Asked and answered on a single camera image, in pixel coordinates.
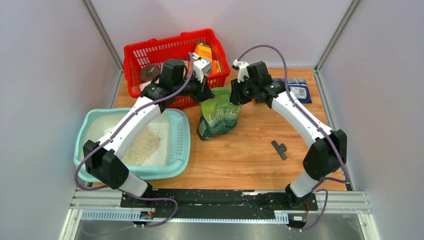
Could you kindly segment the black bag clip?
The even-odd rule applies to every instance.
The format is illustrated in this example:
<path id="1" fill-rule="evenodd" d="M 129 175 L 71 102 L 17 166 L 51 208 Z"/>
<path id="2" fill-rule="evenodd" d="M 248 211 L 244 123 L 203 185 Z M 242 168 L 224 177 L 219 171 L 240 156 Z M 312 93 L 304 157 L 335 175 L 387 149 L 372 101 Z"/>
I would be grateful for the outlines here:
<path id="1" fill-rule="evenodd" d="M 276 150 L 278 155 L 281 157 L 281 159 L 285 161 L 287 159 L 287 155 L 286 155 L 287 147 L 285 146 L 285 144 L 283 143 L 278 144 L 275 140 L 273 140 L 271 142 L 271 145 L 274 147 L 274 149 Z"/>

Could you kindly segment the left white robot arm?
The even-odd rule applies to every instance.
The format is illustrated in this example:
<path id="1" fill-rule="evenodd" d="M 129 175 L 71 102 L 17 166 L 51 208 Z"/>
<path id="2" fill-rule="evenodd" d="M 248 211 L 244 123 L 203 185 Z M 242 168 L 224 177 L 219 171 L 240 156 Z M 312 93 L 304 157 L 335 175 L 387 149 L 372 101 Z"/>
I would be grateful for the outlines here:
<path id="1" fill-rule="evenodd" d="M 133 195 L 140 207 L 148 207 L 153 194 L 149 183 L 131 173 L 122 162 L 124 154 L 148 124 L 161 115 L 179 96 L 188 96 L 201 103 L 212 99 L 207 72 L 212 63 L 191 58 L 188 65 L 179 59 L 168 59 L 160 74 L 143 88 L 131 110 L 99 140 L 87 140 L 83 147 L 83 160 L 77 169 L 85 167 L 88 174 L 106 186 Z"/>

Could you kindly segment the green litter bag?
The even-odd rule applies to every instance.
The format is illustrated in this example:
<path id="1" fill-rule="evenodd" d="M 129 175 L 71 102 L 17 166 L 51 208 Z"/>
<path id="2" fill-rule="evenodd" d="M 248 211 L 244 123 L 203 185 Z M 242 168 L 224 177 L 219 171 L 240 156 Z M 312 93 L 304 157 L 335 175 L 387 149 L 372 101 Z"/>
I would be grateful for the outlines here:
<path id="1" fill-rule="evenodd" d="M 238 124 L 241 105 L 230 102 L 229 87 L 215 87 L 211 90 L 214 98 L 200 104 L 200 119 L 197 135 L 202 141 L 226 135 Z"/>

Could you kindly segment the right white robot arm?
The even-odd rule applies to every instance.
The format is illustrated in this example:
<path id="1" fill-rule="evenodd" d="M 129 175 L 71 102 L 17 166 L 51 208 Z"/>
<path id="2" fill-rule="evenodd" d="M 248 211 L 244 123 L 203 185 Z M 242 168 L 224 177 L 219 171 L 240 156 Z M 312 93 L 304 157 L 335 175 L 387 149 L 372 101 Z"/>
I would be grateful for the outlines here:
<path id="1" fill-rule="evenodd" d="M 232 67 L 238 73 L 231 81 L 230 102 L 244 105 L 258 99 L 265 103 L 291 124 L 308 147 L 302 162 L 303 172 L 286 187 L 286 205 L 293 210 L 299 209 L 305 203 L 305 196 L 319 183 L 345 167 L 347 135 L 318 120 L 296 98 L 284 79 L 272 78 L 264 62 L 249 64 L 235 60 Z"/>

